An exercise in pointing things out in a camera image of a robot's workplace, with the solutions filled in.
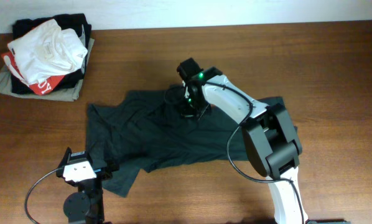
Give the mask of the dark teal t-shirt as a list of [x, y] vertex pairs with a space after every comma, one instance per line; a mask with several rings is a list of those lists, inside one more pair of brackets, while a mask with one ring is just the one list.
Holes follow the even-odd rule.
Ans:
[[221, 109], [213, 107], [200, 120], [184, 119], [162, 90], [133, 90], [118, 106], [87, 107], [86, 150], [93, 167], [106, 160], [119, 170], [103, 188], [126, 197], [141, 169], [225, 160], [226, 146], [234, 161], [247, 160], [241, 131]]

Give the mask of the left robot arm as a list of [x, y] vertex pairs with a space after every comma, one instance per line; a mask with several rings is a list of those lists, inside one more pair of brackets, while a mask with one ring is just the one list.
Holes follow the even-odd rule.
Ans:
[[105, 212], [102, 182], [113, 178], [119, 165], [106, 160], [103, 166], [94, 168], [88, 152], [73, 153], [68, 147], [55, 171], [58, 178], [76, 187], [63, 203], [63, 212], [69, 224], [103, 224]]

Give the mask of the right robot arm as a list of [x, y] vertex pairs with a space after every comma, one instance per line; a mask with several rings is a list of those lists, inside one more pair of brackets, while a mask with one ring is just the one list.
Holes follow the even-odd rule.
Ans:
[[200, 68], [193, 58], [177, 67], [187, 105], [187, 116], [200, 118], [215, 105], [236, 122], [248, 161], [261, 176], [245, 173], [253, 182], [268, 184], [276, 223], [308, 223], [298, 187], [302, 145], [286, 107], [256, 100], [236, 87], [216, 67]]

